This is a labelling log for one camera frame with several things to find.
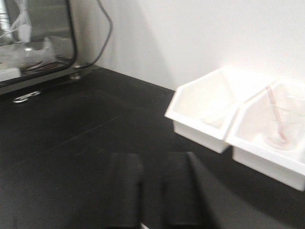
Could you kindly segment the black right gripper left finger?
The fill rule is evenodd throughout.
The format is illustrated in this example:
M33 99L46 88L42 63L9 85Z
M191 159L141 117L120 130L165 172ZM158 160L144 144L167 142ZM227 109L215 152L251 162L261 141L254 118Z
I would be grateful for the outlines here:
M142 162L138 154L114 154L114 168L106 208L107 229L140 226Z

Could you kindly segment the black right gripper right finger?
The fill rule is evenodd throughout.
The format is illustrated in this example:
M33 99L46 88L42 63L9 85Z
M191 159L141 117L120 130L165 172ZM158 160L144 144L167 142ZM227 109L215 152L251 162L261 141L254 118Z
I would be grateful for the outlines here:
M185 152L169 152L162 169L162 211L165 229L218 229L201 197Z

